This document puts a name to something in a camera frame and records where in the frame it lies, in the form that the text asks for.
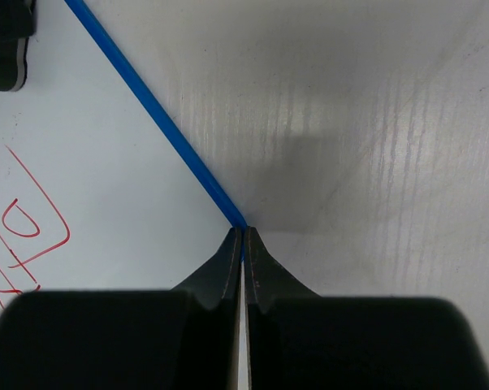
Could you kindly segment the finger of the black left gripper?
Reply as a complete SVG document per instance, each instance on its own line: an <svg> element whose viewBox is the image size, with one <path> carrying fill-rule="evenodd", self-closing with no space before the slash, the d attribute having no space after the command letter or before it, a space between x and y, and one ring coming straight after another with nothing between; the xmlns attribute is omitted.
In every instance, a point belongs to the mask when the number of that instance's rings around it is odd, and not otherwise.
<svg viewBox="0 0 489 390"><path fill-rule="evenodd" d="M0 0L0 42L34 34L34 4L34 1Z"/></svg>

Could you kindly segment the green whiteboard eraser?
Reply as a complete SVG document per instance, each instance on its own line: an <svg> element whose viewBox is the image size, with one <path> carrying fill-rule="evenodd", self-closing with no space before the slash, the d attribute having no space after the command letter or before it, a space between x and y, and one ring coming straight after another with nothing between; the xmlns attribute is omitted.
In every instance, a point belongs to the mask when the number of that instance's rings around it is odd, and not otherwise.
<svg viewBox="0 0 489 390"><path fill-rule="evenodd" d="M29 39L0 42L0 92L16 92L27 79L27 48Z"/></svg>

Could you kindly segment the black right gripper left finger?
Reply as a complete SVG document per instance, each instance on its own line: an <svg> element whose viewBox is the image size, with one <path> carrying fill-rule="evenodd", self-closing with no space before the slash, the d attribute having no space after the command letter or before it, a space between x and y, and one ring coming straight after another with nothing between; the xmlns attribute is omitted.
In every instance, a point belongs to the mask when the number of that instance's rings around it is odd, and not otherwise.
<svg viewBox="0 0 489 390"><path fill-rule="evenodd" d="M0 316L0 389L234 389L242 234L169 290L48 291Z"/></svg>

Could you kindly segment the blue-framed small whiteboard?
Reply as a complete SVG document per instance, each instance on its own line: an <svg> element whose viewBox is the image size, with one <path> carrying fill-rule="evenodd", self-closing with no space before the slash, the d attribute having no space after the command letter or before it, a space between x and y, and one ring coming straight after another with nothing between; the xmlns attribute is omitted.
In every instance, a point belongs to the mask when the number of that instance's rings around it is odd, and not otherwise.
<svg viewBox="0 0 489 390"><path fill-rule="evenodd" d="M0 316L48 291L169 290L234 228L63 1L0 93Z"/></svg>

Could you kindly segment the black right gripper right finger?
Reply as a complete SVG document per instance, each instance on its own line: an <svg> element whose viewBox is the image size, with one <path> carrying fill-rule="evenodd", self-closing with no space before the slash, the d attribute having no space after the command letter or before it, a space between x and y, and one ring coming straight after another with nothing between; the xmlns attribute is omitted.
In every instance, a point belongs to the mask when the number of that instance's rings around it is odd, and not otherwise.
<svg viewBox="0 0 489 390"><path fill-rule="evenodd" d="M244 233L254 389L489 389L470 325L432 297L322 297Z"/></svg>

